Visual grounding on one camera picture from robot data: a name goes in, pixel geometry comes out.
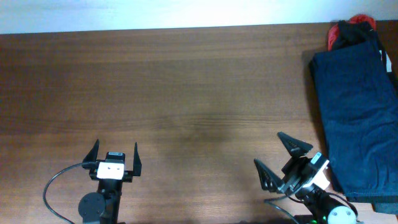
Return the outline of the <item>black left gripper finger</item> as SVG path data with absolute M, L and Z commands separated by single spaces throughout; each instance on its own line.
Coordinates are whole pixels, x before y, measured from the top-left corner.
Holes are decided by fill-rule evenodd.
M 142 172 L 142 162 L 139 157 L 137 143 L 135 142 L 132 174 L 134 177 L 139 177 L 141 175 L 141 172 Z
M 95 169 L 97 167 L 97 156 L 99 150 L 100 141 L 97 139 L 94 146 L 89 151 L 89 153 L 82 160 L 82 168 L 86 170 Z

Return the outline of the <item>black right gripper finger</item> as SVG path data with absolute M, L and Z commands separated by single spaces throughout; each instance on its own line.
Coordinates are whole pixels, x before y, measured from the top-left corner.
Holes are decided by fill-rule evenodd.
M 295 139 L 288 134 L 281 132 L 277 133 L 277 136 L 281 140 L 282 144 L 286 148 L 287 152 L 292 157 L 302 157 L 313 149 L 313 146 L 307 142 Z
M 254 159 L 262 190 L 279 191 L 284 186 L 284 182 L 273 171 L 270 170 L 262 161 Z

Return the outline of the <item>navy blue shorts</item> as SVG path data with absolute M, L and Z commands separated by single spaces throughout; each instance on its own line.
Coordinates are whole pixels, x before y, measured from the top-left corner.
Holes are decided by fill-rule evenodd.
M 397 94 L 377 42 L 310 62 L 334 181 L 355 202 L 397 202 Z

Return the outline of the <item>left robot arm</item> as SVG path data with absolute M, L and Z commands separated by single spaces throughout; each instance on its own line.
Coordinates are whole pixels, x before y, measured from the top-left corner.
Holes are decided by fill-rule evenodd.
M 80 200 L 78 213 L 83 223 L 117 224 L 123 184 L 141 175 L 142 163 L 137 144 L 131 170 L 126 169 L 126 155 L 122 152 L 108 152 L 105 159 L 99 160 L 99 144 L 95 142 L 81 165 L 89 171 L 91 180 L 98 182 L 98 188 Z

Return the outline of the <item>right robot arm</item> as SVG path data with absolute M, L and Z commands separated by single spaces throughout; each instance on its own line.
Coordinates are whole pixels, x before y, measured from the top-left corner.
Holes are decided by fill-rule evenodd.
M 254 159 L 262 190 L 280 195 L 265 199 L 264 203 L 285 213 L 293 223 L 358 223 L 356 207 L 343 197 L 326 191 L 330 181 L 324 170 L 328 168 L 329 160 L 320 152 L 307 157 L 313 148 L 307 142 L 283 132 L 278 132 L 277 136 L 290 155 L 281 169 L 284 177 L 278 177 L 262 161 Z M 310 214 L 292 215 L 275 204 L 285 198 L 304 205 Z

